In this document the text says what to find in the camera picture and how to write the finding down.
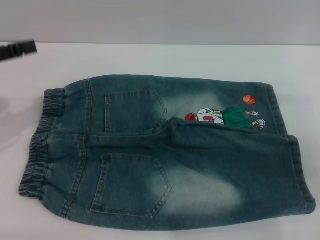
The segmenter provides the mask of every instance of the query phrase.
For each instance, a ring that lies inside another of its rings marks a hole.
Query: seam
[[[111,133],[111,95],[105,94],[105,123],[104,123],[104,132]]]
[[[175,119],[171,119],[168,124],[161,129],[160,131],[148,135],[134,135],[134,136],[102,136],[102,135],[90,135],[88,136],[89,139],[92,139],[94,141],[98,142],[112,142],[112,141],[142,141],[142,140],[152,140],[161,137],[162,135],[167,134],[171,129],[175,128],[177,126],[177,122]],[[54,135],[51,137],[51,139],[66,139],[66,140],[75,140],[77,138],[80,138],[81,134],[61,134],[61,135]]]
[[[150,92],[154,91],[154,89],[147,89],[147,90],[137,90],[137,91],[121,91],[121,92],[109,92],[107,94],[110,95],[127,95],[127,96],[136,96],[139,94],[149,94]]]
[[[97,212],[100,212],[98,208],[99,208],[99,205],[101,204],[101,195],[106,183],[106,178],[108,176],[109,163],[110,163],[109,156],[102,155],[101,161],[102,161],[102,165],[101,165],[100,178],[99,178],[98,186],[95,192],[92,207],[90,209],[91,211],[96,210]]]
[[[87,133],[90,131],[90,121],[91,121],[91,112],[92,112],[92,91],[91,91],[90,79],[86,79],[84,81],[84,85],[86,90],[86,104],[87,104],[86,111],[87,112],[85,115],[84,134],[80,136],[80,139],[79,139],[79,148],[80,148],[82,158],[81,158],[80,166],[76,171],[75,179],[72,184],[71,191],[69,193],[69,198],[67,202],[64,204],[64,206],[62,207],[62,210],[60,213],[60,216],[62,218],[67,218],[69,208],[76,198],[79,185],[83,176],[83,172],[87,164],[87,150],[86,150],[85,142],[86,142]]]
[[[305,195],[305,189],[302,186],[302,184],[306,185],[306,183],[300,178],[300,176],[298,176],[298,169],[300,166],[298,166],[298,162],[297,162],[297,154],[298,153],[295,151],[295,149],[298,148],[299,146],[297,145],[296,142],[294,142],[290,138],[288,138],[288,141],[289,141],[289,145],[291,148],[291,159],[292,159],[292,163],[293,163],[292,165],[293,165],[294,176],[295,176],[295,179],[296,179],[297,184],[299,186],[302,198],[305,202],[305,211],[304,211],[304,214],[305,214],[310,209],[310,207],[309,207],[309,201],[307,200],[307,196]]]
[[[160,121],[158,123],[155,124],[155,126],[153,127],[153,131],[155,129],[157,129],[166,119],[167,113],[168,113],[168,109],[166,108],[164,102],[162,101],[162,99],[160,98],[159,94],[157,93],[156,90],[152,90],[151,91],[153,96],[155,97],[155,99],[158,101],[158,103],[161,105],[161,107],[163,108],[164,112],[160,118]]]
[[[279,124],[278,124],[278,121],[277,121],[277,118],[276,118],[276,115],[275,115],[275,109],[274,109],[273,104],[271,104],[270,96],[269,96],[269,90],[268,90],[266,84],[264,85],[264,90],[265,90],[265,93],[266,93],[266,98],[268,99],[269,107],[271,108],[273,120],[274,120],[275,125],[276,125],[276,133],[280,134],[280,132],[279,132]]]
[[[37,159],[37,160],[39,160],[39,143],[38,143],[38,141],[36,141],[35,143],[34,143],[34,147],[35,147],[35,149],[36,149],[36,158],[35,159]],[[33,165],[32,165],[32,172],[31,172],[31,177],[30,177],[30,182],[32,182],[33,181],[33,179],[34,179],[34,173],[35,173],[35,169],[36,169],[36,164],[37,164],[37,162],[38,161],[35,161],[34,163],[33,163]],[[28,195],[30,195],[31,193],[30,193],[30,185],[28,185],[28,187],[27,187],[27,189],[26,189],[26,192],[27,192],[27,194]]]
[[[44,142],[44,147],[46,148],[46,151],[48,151],[47,140],[45,140],[45,142]],[[46,165],[44,176],[47,176],[48,170],[49,170],[49,163]],[[41,193],[40,193],[40,198],[39,198],[40,200],[43,199],[43,197],[44,197],[44,191],[43,191],[44,184],[45,184],[44,181],[42,181],[42,183],[41,183]]]
[[[53,95],[54,95],[53,92],[54,92],[53,90],[49,90],[50,96],[53,96]],[[52,99],[51,97],[48,97],[47,99],[50,101],[50,105],[48,105],[48,106],[49,106],[49,112],[51,112],[51,111],[52,111],[53,99]],[[43,129],[44,129],[45,131],[48,129],[48,125],[49,125],[48,119],[45,119],[45,124],[44,124],[44,127],[43,127]]]
[[[91,79],[87,79],[85,82],[85,89],[87,95],[87,112],[86,112],[86,119],[85,119],[85,132],[90,132],[91,126],[91,115],[92,115],[92,90],[91,90]]]

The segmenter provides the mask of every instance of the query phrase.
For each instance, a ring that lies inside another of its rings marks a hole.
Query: cartoon embroidery
[[[185,120],[211,122],[215,124],[226,125],[226,126],[236,127],[241,129],[252,129],[252,128],[264,129],[265,128],[266,126],[265,120],[257,119],[256,121],[252,122],[249,119],[247,119],[246,116],[257,117],[259,116],[259,113],[253,110],[245,111],[239,107],[228,107],[223,111],[215,110],[213,108],[202,108],[197,112],[197,114],[189,113],[185,117]]]

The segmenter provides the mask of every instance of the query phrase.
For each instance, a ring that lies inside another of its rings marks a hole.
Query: basketball
[[[197,115],[195,113],[189,113],[187,116],[185,116],[186,121],[198,121]]]
[[[243,101],[244,101],[245,104],[249,104],[249,105],[254,105],[257,102],[256,98],[254,96],[250,95],[250,94],[245,95],[243,97]]]

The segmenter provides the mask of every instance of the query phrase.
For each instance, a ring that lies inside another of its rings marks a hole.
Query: elastic waistband
[[[21,196],[36,199],[42,197],[49,162],[47,139],[63,114],[64,98],[63,88],[44,92],[42,116],[30,143],[29,160],[19,187]]]

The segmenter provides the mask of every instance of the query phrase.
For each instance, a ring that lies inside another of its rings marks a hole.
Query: back pocket
[[[159,159],[107,154],[91,206],[92,212],[152,218],[166,202],[171,186]]]
[[[166,115],[155,90],[105,94],[106,133],[143,133],[160,126]]]

